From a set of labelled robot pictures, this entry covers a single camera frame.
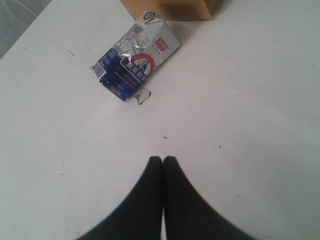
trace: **cardboard box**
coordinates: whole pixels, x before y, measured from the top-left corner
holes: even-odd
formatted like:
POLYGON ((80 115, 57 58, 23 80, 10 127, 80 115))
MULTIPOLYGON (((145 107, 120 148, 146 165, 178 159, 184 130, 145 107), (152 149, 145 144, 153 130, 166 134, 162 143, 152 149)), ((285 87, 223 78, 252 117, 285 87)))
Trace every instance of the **cardboard box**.
POLYGON ((211 19, 223 0, 120 0, 130 15, 139 19, 145 10, 164 20, 185 21, 211 19))

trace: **blue and white packaging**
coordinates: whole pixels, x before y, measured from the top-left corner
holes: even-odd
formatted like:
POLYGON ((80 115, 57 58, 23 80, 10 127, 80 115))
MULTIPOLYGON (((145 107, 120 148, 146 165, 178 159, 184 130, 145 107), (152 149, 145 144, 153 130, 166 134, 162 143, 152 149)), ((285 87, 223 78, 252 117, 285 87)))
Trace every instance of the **blue and white packaging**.
POLYGON ((146 11, 91 69, 100 83, 125 101, 179 47, 167 23, 146 11))

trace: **table surface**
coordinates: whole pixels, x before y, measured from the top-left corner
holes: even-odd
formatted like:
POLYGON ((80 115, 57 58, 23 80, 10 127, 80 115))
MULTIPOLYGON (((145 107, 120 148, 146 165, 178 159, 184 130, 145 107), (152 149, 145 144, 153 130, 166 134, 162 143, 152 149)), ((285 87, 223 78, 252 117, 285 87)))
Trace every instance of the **table surface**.
POLYGON ((89 69, 134 23, 121 3, 52 1, 0 61, 0 239, 77 238, 153 155, 176 156, 253 237, 317 239, 319 8, 227 0, 212 20, 171 22, 181 48, 138 105, 89 69))

